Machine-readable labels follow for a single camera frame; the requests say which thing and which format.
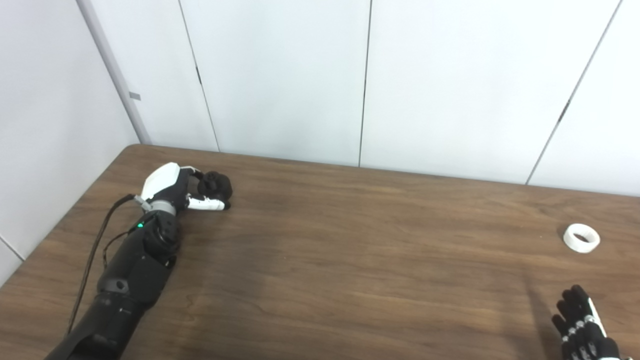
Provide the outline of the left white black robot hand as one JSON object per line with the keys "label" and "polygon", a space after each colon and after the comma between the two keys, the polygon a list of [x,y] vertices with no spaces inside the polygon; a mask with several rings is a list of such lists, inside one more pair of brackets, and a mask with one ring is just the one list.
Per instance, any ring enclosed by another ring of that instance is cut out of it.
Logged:
{"label": "left white black robot hand", "polygon": [[177,215],[183,210],[224,211],[231,208],[230,179],[217,171],[168,162],[145,180],[139,202],[146,211]]}

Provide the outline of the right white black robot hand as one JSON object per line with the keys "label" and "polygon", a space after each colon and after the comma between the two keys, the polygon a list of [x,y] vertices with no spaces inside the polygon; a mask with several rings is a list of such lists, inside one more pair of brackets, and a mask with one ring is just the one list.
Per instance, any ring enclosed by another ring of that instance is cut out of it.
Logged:
{"label": "right white black robot hand", "polygon": [[617,342],[608,337],[594,301],[579,284],[561,294],[551,317],[561,339],[563,360],[621,360]]}

